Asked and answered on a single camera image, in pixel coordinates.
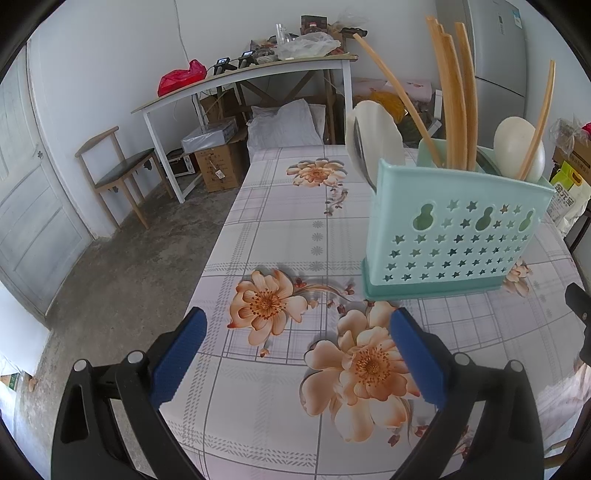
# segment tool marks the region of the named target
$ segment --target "white bag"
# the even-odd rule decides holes
[[[324,57],[340,47],[340,41],[324,32],[312,32],[294,38],[276,48],[280,60]]]

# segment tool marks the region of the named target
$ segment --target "blue gripper pad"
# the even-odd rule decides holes
[[[423,398],[438,409],[447,400],[447,358],[451,353],[432,333],[423,332],[407,309],[390,317],[390,333]]]
[[[173,399],[207,334],[207,317],[201,309],[193,308],[184,324],[152,374],[150,403],[156,410]]]

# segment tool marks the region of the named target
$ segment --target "white desk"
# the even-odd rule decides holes
[[[329,57],[314,57],[309,59],[276,61],[273,63],[267,63],[263,65],[251,65],[250,67],[244,69],[234,70],[231,72],[222,73],[220,75],[208,77],[204,80],[201,80],[200,82],[188,85],[179,90],[164,95],[156,100],[153,100],[150,103],[146,103],[145,105],[136,108],[136,110],[134,110],[131,113],[142,112],[144,114],[144,120],[146,122],[146,125],[148,125],[148,130],[150,131],[150,135],[152,136],[156,153],[162,161],[162,165],[164,166],[166,176],[168,177],[170,183],[173,186],[173,190],[178,198],[178,201],[180,203],[184,203],[184,200],[187,197],[187,195],[195,188],[195,185],[201,179],[201,175],[199,175],[195,180],[193,180],[187,188],[181,190],[181,188],[178,186],[176,178],[174,177],[173,171],[170,168],[170,165],[168,164],[168,161],[166,159],[166,152],[164,151],[162,143],[160,143],[158,133],[152,125],[150,119],[151,112],[163,107],[164,105],[176,102],[181,98],[190,97],[192,95],[204,92],[205,90],[215,89],[217,87],[221,87],[222,85],[228,85],[230,83],[244,82],[246,80],[276,75],[280,73],[309,72],[311,70],[341,70],[343,72],[345,112],[350,113],[353,111],[350,62],[355,60],[357,60],[356,55],[345,54],[332,55]],[[203,123],[203,112],[201,108],[199,108],[199,110],[200,122]]]

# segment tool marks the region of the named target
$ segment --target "black chair seat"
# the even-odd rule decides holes
[[[109,183],[119,180],[123,175],[129,173],[131,170],[135,170],[140,163],[146,161],[146,159],[154,153],[154,149],[144,150],[143,152],[136,153],[132,157],[126,158],[125,161],[117,164],[113,170],[107,175],[102,177],[97,183],[96,187],[103,187]]]

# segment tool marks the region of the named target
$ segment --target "white door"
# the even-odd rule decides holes
[[[23,48],[0,83],[0,277],[43,315],[90,244],[47,158]]]

